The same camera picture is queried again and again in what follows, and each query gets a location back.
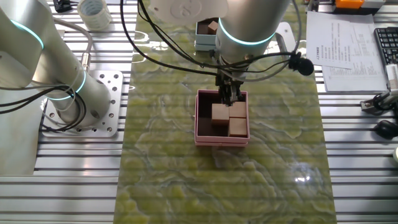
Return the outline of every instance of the paper sheet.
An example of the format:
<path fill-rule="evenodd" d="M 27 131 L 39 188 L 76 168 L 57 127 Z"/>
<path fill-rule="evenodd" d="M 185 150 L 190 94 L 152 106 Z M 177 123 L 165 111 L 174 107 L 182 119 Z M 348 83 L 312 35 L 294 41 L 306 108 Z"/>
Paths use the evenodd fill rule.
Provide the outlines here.
<path fill-rule="evenodd" d="M 374 38 L 372 15 L 345 16 L 350 22 L 353 69 L 322 67 L 327 91 L 384 91 L 387 79 Z"/>
<path fill-rule="evenodd" d="M 308 12 L 307 58 L 314 65 L 353 68 L 350 23 L 337 15 Z"/>

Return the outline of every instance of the brown cube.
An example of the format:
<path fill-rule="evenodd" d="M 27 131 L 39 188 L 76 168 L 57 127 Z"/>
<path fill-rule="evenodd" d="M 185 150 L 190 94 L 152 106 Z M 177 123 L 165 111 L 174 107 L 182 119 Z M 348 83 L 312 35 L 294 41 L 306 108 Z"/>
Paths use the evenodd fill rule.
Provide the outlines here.
<path fill-rule="evenodd" d="M 246 138 L 248 136 L 247 120 L 245 118 L 230 118 L 228 136 Z"/>
<path fill-rule="evenodd" d="M 235 102 L 229 107 L 230 118 L 246 118 L 246 102 Z"/>
<path fill-rule="evenodd" d="M 229 109 L 226 105 L 213 103 L 211 106 L 211 123 L 213 125 L 229 124 Z"/>
<path fill-rule="evenodd" d="M 211 24 L 208 26 L 208 33 L 210 35 L 216 35 L 217 34 L 217 29 L 218 29 L 218 23 L 213 21 Z"/>

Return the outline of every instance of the metal rail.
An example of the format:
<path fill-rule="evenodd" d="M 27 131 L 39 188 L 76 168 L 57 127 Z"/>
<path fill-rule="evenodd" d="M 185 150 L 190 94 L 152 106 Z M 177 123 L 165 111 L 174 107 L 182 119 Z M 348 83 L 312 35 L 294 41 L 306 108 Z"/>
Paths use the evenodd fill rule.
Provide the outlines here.
<path fill-rule="evenodd" d="M 112 223 L 124 121 L 127 110 L 132 47 L 124 36 L 119 6 L 109 5 L 113 21 L 106 31 L 92 32 L 92 70 L 121 70 L 124 75 L 118 135 L 74 142 L 40 138 L 32 177 L 0 177 L 0 223 Z M 127 28 L 136 28 L 136 1 L 125 6 Z M 76 11 L 54 16 L 85 27 Z M 378 27 L 398 26 L 398 1 L 388 1 L 374 18 Z M 80 57 L 86 38 L 65 29 L 64 40 Z M 398 164 L 392 151 L 398 138 L 386 141 L 370 132 L 392 113 L 373 117 L 359 102 L 373 93 L 327 93 L 320 67 L 316 80 L 337 219 L 340 224 L 398 223 Z"/>

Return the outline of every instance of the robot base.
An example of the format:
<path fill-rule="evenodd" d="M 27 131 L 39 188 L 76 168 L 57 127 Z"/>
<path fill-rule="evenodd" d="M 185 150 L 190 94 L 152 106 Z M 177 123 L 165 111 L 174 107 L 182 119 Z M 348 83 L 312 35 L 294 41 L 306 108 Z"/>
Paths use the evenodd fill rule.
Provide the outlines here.
<path fill-rule="evenodd" d="M 48 138 L 112 138 L 119 124 L 119 111 L 123 87 L 123 74 L 119 71 L 91 71 L 91 76 L 104 83 L 111 94 L 110 107 L 106 115 L 99 119 L 97 123 L 89 127 L 75 127 L 62 133 L 43 132 Z M 58 123 L 64 121 L 58 116 L 51 101 L 48 101 L 45 114 Z M 55 122 L 44 117 L 43 124 L 53 129 L 58 129 L 64 124 Z"/>

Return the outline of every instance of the green marble mat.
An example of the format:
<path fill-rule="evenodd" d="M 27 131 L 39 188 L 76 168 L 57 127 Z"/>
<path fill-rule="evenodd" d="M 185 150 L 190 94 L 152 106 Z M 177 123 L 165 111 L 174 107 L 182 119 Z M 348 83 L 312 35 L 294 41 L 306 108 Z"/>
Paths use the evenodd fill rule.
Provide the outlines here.
<path fill-rule="evenodd" d="M 293 7 L 284 20 L 296 33 Z M 194 25 L 155 22 L 195 54 Z M 199 69 L 160 42 L 142 19 L 137 30 L 136 43 L 151 57 Z M 195 57 L 209 61 L 207 54 Z M 254 69 L 278 61 L 263 60 Z M 313 76 L 285 70 L 243 85 L 251 128 L 245 150 L 194 145 L 195 95 L 198 89 L 216 89 L 213 77 L 159 67 L 139 55 L 131 77 L 116 224 L 336 223 Z"/>

